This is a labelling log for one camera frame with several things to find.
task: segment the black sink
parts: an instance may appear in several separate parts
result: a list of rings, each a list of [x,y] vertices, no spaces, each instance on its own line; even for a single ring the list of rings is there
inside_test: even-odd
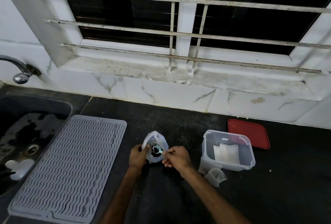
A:
[[[18,183],[10,179],[9,160],[36,161],[72,112],[69,103],[24,95],[0,99],[0,195]]]

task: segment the gray silicone mat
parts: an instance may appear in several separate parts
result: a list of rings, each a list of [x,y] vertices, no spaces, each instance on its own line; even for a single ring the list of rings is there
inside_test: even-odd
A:
[[[126,129],[122,120],[74,115],[11,201],[11,215],[90,223]]]

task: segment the red lid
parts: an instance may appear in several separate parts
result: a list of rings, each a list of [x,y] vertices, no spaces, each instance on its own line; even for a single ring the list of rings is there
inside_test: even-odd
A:
[[[263,149],[270,148],[267,131],[260,124],[237,119],[229,119],[228,130],[229,133],[245,135],[247,138],[249,138],[253,147],[259,147]]]

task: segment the faucet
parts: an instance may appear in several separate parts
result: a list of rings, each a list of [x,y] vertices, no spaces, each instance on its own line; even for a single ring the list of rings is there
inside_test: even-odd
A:
[[[21,85],[27,83],[32,75],[37,75],[37,76],[41,75],[41,72],[37,67],[34,67],[31,64],[24,64],[22,61],[18,59],[6,55],[0,55],[0,60],[5,60],[10,63],[13,63],[21,70],[21,73],[15,74],[13,77],[13,81],[16,84]]]

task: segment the dark glass pane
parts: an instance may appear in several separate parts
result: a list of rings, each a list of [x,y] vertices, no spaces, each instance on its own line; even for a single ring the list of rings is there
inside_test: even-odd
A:
[[[227,0],[267,4],[326,7],[330,0]],[[193,33],[199,33],[203,4],[197,5]],[[299,42],[319,16],[318,13],[276,11],[209,5],[204,34]],[[197,39],[192,38],[191,45]],[[201,46],[254,52],[290,54],[294,47],[202,39]]]
[[[77,22],[170,31],[171,3],[150,0],[68,0]],[[175,5],[177,30],[178,3]],[[169,36],[80,26],[85,39],[169,47]]]

